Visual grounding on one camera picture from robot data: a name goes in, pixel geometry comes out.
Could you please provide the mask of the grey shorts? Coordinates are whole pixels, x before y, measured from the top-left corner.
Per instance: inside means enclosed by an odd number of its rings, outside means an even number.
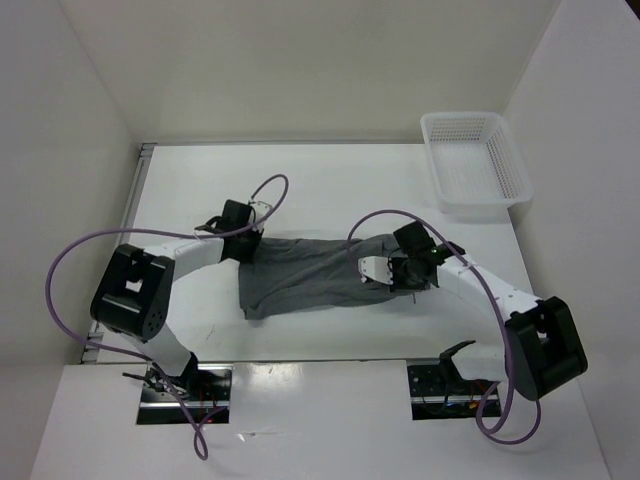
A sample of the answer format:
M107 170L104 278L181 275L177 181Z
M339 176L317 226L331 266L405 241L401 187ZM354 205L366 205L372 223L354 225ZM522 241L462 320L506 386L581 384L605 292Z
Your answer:
M355 260L398 248L390 234L344 240L261 240L253 261L238 269L239 306L247 320L329 307L376 305L407 296L361 281Z

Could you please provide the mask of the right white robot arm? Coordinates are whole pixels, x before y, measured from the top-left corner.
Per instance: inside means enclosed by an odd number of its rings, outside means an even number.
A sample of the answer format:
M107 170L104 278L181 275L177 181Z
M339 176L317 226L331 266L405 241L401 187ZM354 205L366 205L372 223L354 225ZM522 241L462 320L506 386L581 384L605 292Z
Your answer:
M541 299L478 266L456 244L437 244L419 222L393 232L402 255L388 261L391 290L443 289L497 327L505 346L464 339L439 355L440 385L460 393L473 380L508 382L525 399L539 400L588 369L569 306Z

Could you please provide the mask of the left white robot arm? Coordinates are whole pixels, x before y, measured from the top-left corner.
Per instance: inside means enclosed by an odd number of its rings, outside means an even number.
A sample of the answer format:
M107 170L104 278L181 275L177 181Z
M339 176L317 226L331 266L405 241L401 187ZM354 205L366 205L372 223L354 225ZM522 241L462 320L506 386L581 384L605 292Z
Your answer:
M114 251L90 306L91 317L155 363L147 381L185 400L202 393L212 376L199 370L168 325L173 283L201 268L233 260L249 263L272 206L225 202L223 212L196 228L197 235L146 249L122 244Z

